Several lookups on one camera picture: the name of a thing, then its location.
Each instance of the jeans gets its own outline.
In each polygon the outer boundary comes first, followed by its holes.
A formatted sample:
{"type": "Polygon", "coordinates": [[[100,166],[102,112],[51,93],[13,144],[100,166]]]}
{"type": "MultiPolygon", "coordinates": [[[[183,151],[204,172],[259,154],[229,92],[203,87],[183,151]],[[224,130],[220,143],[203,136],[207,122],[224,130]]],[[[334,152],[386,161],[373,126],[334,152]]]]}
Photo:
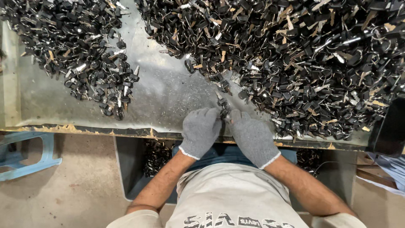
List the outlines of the jeans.
{"type": "MultiPolygon", "coordinates": [[[[176,141],[176,146],[173,148],[172,156],[174,156],[179,151],[179,145],[181,141],[176,141]]],[[[296,151],[281,149],[280,150],[283,157],[285,157],[290,162],[297,164],[296,151]]],[[[225,143],[214,143],[212,147],[205,153],[205,155],[198,161],[196,161],[186,172],[199,170],[206,166],[217,164],[217,163],[235,163],[247,166],[256,167],[239,149],[237,145],[225,144],[225,143]]]]}

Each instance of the concrete floor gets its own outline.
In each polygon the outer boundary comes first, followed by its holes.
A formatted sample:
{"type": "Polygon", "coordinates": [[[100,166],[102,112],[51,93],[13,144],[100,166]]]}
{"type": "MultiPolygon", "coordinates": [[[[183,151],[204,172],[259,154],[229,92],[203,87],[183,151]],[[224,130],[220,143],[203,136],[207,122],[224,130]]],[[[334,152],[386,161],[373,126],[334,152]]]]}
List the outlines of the concrete floor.
{"type": "MultiPolygon", "coordinates": [[[[32,140],[23,148],[41,147],[32,140]]],[[[0,182],[0,227],[102,228],[122,216],[129,205],[121,191],[113,138],[56,134],[59,166],[0,182]]],[[[39,160],[31,151],[28,162],[39,160]]],[[[161,212],[164,221],[173,206],[161,212]]],[[[357,179],[353,209],[368,228],[405,224],[405,198],[357,179]]]]}

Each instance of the metal table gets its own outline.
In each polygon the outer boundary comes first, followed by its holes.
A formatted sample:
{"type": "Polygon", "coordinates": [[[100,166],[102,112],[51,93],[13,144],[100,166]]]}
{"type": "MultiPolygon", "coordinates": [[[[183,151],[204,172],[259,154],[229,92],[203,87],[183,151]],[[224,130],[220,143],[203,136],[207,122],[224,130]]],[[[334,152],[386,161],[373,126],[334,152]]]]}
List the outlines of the metal table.
{"type": "MultiPolygon", "coordinates": [[[[64,87],[63,75],[56,80],[48,78],[38,65],[31,64],[29,56],[20,57],[24,45],[18,42],[15,32],[6,23],[2,26],[3,76],[0,77],[0,130],[46,131],[58,133],[102,134],[157,139],[181,139],[182,122],[192,110],[203,107],[218,107],[215,90],[218,87],[207,83],[198,72],[190,75],[179,60],[160,53],[165,49],[154,40],[147,39],[144,22],[136,10],[135,2],[121,0],[132,14],[122,17],[118,31],[127,44],[126,55],[133,69],[140,66],[138,83],[133,88],[135,101],[128,105],[122,121],[104,116],[98,103],[78,101],[64,87]]],[[[230,81],[231,72],[224,76],[230,81]]],[[[252,118],[263,120],[274,132],[270,115],[257,112],[252,104],[239,98],[241,88],[230,81],[233,96],[222,93],[232,108],[248,112],[252,118]]],[[[229,129],[225,129],[218,141],[232,143],[229,129]]],[[[275,140],[277,146],[312,147],[350,151],[365,151],[369,133],[357,131],[353,140],[336,141],[304,140],[286,137],[275,140]]]]}

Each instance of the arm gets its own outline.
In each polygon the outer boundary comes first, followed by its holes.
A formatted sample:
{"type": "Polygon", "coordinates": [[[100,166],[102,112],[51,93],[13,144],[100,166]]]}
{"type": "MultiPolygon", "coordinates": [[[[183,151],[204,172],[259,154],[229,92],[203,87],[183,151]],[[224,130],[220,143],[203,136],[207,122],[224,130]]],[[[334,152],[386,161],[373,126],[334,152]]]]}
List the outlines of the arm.
{"type": "Polygon", "coordinates": [[[190,112],[183,121],[183,142],[177,153],[142,189],[127,209],[127,214],[139,210],[159,212],[184,172],[199,160],[214,144],[222,122],[219,111],[203,108],[190,112]]]}
{"type": "Polygon", "coordinates": [[[347,213],[356,216],[335,193],[283,156],[274,160],[264,170],[287,186],[311,215],[327,216],[347,213]]]}
{"type": "Polygon", "coordinates": [[[287,186],[301,205],[312,215],[355,214],[325,185],[291,164],[274,145],[269,127],[250,118],[246,112],[232,110],[230,129],[243,154],[259,169],[264,169],[287,186]]]}
{"type": "Polygon", "coordinates": [[[128,207],[126,214],[145,209],[159,212],[179,178],[195,161],[183,153],[177,153],[142,189],[128,207]]]}

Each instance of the hand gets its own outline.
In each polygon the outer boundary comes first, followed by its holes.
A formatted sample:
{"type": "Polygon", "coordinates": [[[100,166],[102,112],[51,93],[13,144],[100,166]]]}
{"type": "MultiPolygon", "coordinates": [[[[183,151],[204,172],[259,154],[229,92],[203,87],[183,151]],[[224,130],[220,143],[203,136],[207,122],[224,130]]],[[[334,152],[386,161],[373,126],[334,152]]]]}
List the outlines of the hand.
{"type": "Polygon", "coordinates": [[[274,145],[269,127],[262,121],[250,118],[247,112],[230,112],[230,130],[242,153],[259,169],[264,169],[280,156],[274,145]]]}
{"type": "Polygon", "coordinates": [[[179,146],[184,155],[200,160],[220,134],[222,122],[216,108],[191,111],[183,121],[183,142],[179,146]]]}

